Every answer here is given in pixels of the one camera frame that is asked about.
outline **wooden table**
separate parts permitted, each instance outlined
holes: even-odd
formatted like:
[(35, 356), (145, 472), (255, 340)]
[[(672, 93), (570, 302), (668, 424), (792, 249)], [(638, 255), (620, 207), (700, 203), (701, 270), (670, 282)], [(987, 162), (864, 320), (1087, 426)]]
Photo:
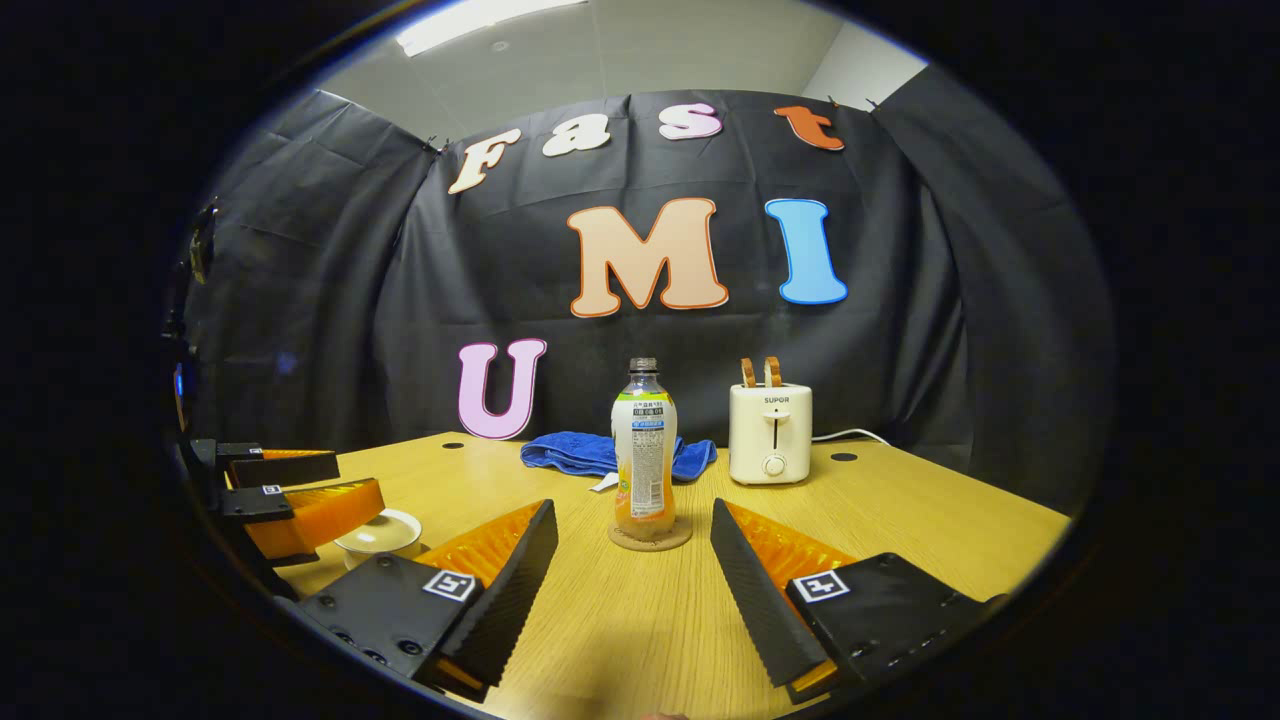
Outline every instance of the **wooden table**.
[[(588, 491), (599, 478), (525, 468), (518, 452), (517, 442), (444, 433), (339, 457), (344, 479), (378, 478), (387, 506), (419, 518), (433, 547), (536, 500), (556, 502), (559, 548), (502, 685), (477, 706), (502, 717), (765, 719), (797, 707), (769, 684), (721, 574), (709, 541), (717, 497), (855, 557), (896, 552), (977, 600), (1014, 589), (1068, 524), (1034, 502), (855, 439), (814, 446), (809, 478), (795, 486), (740, 486), (721, 448), (698, 482), (675, 488), (692, 539), (631, 552), (605, 537), (613, 495)], [(858, 459), (835, 461), (835, 452)], [(320, 562), (280, 569), (303, 596), (344, 573), (338, 547), (317, 552)]]

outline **blue towel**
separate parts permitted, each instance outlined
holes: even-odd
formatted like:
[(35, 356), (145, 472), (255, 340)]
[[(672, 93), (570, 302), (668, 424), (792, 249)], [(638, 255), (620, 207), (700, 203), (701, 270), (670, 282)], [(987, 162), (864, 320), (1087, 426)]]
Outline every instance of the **blue towel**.
[[(618, 471), (613, 438), (588, 433), (552, 433), (534, 438), (520, 448), (520, 459), (530, 468), (558, 468), (570, 475), (599, 475)], [(672, 482), (691, 483), (716, 461), (716, 443), (704, 439), (685, 445), (676, 438), (676, 459), (671, 464)]]

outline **peach letter m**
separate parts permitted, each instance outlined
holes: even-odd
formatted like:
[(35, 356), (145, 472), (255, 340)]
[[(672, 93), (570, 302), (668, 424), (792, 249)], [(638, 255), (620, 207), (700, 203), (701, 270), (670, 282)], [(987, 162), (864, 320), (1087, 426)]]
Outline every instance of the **peach letter m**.
[(582, 242), (581, 295), (570, 304), (579, 318), (616, 313), (622, 300), (609, 291), (609, 272), (631, 304), (645, 307), (663, 265), (667, 288), (662, 304), (675, 310), (716, 307), (728, 288), (716, 279), (710, 220), (716, 204), (705, 197), (680, 197), (662, 206), (649, 237), (641, 240), (617, 208), (589, 208), (568, 217)]

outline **power cord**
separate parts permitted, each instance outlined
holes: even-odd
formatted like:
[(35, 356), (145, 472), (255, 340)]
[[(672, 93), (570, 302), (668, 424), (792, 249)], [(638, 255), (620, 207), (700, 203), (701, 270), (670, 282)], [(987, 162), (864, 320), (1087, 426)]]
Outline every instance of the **power cord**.
[(840, 430), (838, 433), (831, 433), (829, 436), (815, 437), (815, 438), (813, 438), (813, 442), (819, 442), (819, 441), (823, 441), (823, 439), (835, 439), (835, 438), (841, 437), (841, 436), (849, 436), (849, 434), (855, 434), (855, 433), (860, 434), (860, 436), (867, 436), (867, 437), (870, 437), (870, 438), (876, 438), (876, 439), (883, 442), (884, 445), (888, 445), (890, 447), (893, 447), (892, 445), (890, 445), (890, 442), (887, 439), (879, 437), (878, 434), (876, 434), (876, 433), (873, 433), (870, 430), (864, 430), (861, 428), (850, 428), (847, 430)]

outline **toaster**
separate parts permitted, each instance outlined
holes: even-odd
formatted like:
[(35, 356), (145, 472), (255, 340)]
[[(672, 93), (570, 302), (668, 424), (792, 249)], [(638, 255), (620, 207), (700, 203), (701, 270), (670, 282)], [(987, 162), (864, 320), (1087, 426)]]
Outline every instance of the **toaster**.
[(728, 389), (728, 477), (749, 486), (809, 477), (813, 389), (733, 384)]

